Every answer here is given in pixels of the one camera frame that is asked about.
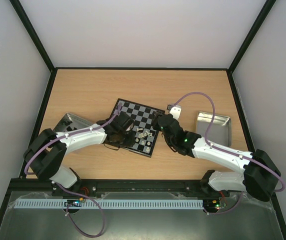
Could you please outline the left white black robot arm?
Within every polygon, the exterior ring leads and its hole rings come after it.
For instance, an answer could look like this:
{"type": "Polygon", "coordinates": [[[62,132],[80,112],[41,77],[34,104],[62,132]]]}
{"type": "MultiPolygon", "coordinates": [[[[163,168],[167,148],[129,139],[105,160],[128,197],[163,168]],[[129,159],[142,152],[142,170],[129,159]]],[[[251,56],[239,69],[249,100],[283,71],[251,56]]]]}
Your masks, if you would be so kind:
{"type": "Polygon", "coordinates": [[[90,126],[66,132],[47,128],[29,145],[23,159],[24,173],[39,180],[50,180],[72,192],[78,192],[81,178],[62,162],[66,155],[93,145],[110,145],[116,148],[132,147],[135,143],[134,120],[125,112],[116,110],[111,118],[90,126]]]}

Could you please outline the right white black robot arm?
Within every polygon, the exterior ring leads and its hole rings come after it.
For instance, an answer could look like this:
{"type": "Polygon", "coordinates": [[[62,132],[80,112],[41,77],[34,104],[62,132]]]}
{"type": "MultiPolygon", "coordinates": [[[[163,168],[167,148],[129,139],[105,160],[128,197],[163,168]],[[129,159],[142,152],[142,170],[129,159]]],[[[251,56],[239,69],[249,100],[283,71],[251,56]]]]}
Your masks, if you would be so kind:
{"type": "Polygon", "coordinates": [[[209,142],[200,134],[183,130],[172,114],[154,113],[152,126],[161,131],[173,152],[208,160],[230,170],[209,170],[201,183],[205,195],[212,196],[217,191],[245,191],[259,201],[268,202],[276,191],[281,172],[265,151],[240,151],[209,142]]]}

